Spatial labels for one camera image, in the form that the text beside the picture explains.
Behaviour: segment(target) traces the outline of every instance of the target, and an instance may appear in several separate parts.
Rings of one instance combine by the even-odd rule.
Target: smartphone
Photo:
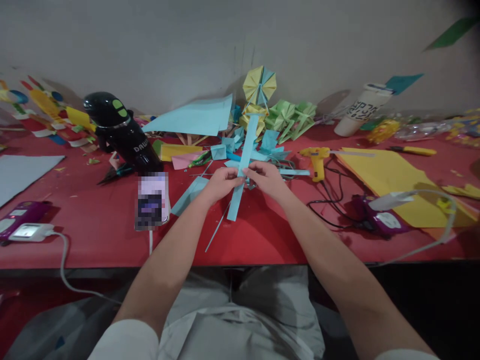
[[[169,174],[152,172],[138,183],[135,230],[154,230],[169,220]]]

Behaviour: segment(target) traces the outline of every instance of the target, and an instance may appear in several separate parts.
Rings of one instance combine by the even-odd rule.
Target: black water bottle
[[[109,92],[94,92],[83,99],[83,107],[95,123],[100,149],[114,150],[140,175],[162,172],[160,161],[148,138],[134,120],[134,113]]]

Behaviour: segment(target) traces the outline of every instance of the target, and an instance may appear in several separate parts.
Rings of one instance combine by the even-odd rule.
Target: red tablecloth
[[[292,150],[290,156],[300,160],[296,155],[307,147],[340,147],[363,148],[365,142],[361,136],[340,138],[333,133],[333,127],[317,126],[296,141],[287,141],[283,145]],[[68,268],[109,268],[139,267],[148,257],[148,232],[134,231],[134,207],[137,199],[138,178],[131,175],[114,183],[97,186],[107,172],[110,164],[109,154],[95,152],[83,156],[80,149],[65,149],[48,138],[35,138],[22,132],[6,132],[1,142],[9,148],[2,154],[50,156],[66,155],[57,168],[63,171],[49,171],[45,176],[32,184],[24,192],[0,209],[0,217],[5,216],[19,202],[28,200],[47,200],[57,207],[50,218],[43,222],[51,222],[56,229],[66,234],[71,240],[66,266]],[[388,141],[378,149],[392,145]],[[427,176],[439,185],[463,186],[470,183],[480,187],[480,180],[473,175],[473,163],[479,159],[477,150],[461,148],[432,139],[413,143],[414,146],[436,149],[438,154],[424,157],[413,154],[403,156],[418,169],[425,170]],[[87,165],[89,157],[95,156],[101,163]],[[208,173],[223,165],[224,161],[215,161]],[[332,167],[339,166],[332,162]],[[169,172],[169,194],[172,205],[180,198],[193,181],[191,174],[200,174],[205,167],[173,170],[171,163],[165,163]],[[459,177],[451,172],[456,170]],[[338,176],[326,173],[327,186],[338,194]],[[325,199],[324,190],[314,184],[307,176],[289,182],[292,191],[303,201]],[[347,203],[352,195],[362,194],[362,188],[352,179],[343,178],[342,186]],[[285,215],[273,200],[264,196],[259,189],[245,190],[238,211],[237,221],[224,219],[208,252],[205,248],[229,202],[227,196],[213,206],[206,217],[197,252],[193,264],[195,266],[242,266],[261,264],[304,264],[302,252]],[[467,200],[469,204],[480,208],[480,202]],[[319,204],[318,211],[331,222],[347,224],[329,205]],[[172,215],[170,223],[154,232],[156,245],[168,231],[177,217]],[[419,229],[396,235],[386,241],[361,230],[338,231],[345,244],[364,262],[383,262],[398,257],[411,250],[429,244],[433,239]],[[62,255],[63,242],[58,237],[49,237],[41,243],[13,243],[0,247],[1,269],[36,269],[58,268]],[[480,241],[475,239],[472,230],[460,234],[447,244],[439,245],[419,254],[407,261],[436,261],[450,259],[480,258]]]

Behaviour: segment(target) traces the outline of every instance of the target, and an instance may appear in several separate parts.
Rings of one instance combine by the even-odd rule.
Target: hand
[[[212,206],[233,188],[245,183],[244,177],[237,177],[238,173],[239,170],[235,167],[217,169],[198,197],[204,199],[208,206]]]
[[[254,161],[248,168],[243,169],[247,178],[252,179],[258,187],[267,195],[278,201],[284,194],[290,193],[285,181],[279,173],[279,170],[272,163],[264,161]]]

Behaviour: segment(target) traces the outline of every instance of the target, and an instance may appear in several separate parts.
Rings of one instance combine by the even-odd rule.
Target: black cable
[[[325,189],[325,192],[328,196],[328,200],[314,200],[314,201],[310,201],[307,203],[307,206],[310,208],[310,210],[312,210],[315,215],[317,215],[320,219],[322,219],[324,222],[326,222],[327,224],[330,224],[331,226],[335,227],[335,228],[339,228],[339,229],[351,229],[351,228],[360,228],[362,227],[362,222],[365,220],[365,219],[362,219],[362,220],[357,220],[357,219],[354,219],[354,218],[351,218],[350,216],[348,216],[347,214],[343,213],[339,208],[338,206],[336,205],[336,203],[339,203],[343,200],[344,198],[344,191],[343,191],[343,188],[342,188],[342,176],[344,177],[347,177],[347,178],[350,178],[350,179],[354,179],[352,176],[350,175],[347,175],[345,173],[342,173],[340,170],[338,169],[333,169],[331,167],[328,167],[328,165],[333,161],[333,158],[331,158],[325,165],[324,165],[324,168],[331,171],[332,173],[336,173],[338,174],[338,187],[340,189],[340,198],[337,199],[337,200],[334,200],[332,195],[330,194],[329,190],[327,189],[327,186],[325,185],[325,182],[322,180],[320,181],[320,183],[322,184],[323,188]],[[366,185],[361,182],[362,185],[363,185],[363,194],[364,196],[366,195],[367,193],[367,187]],[[321,203],[326,203],[326,204],[331,204],[332,207],[335,208],[335,210],[342,216],[344,216],[345,218],[349,219],[350,221],[353,222],[353,224],[351,225],[347,225],[347,226],[342,226],[342,225],[337,225],[337,224],[334,224],[330,221],[328,221],[327,219],[325,219],[323,216],[321,216],[318,212],[316,212],[313,207],[312,207],[312,204],[321,204]]]

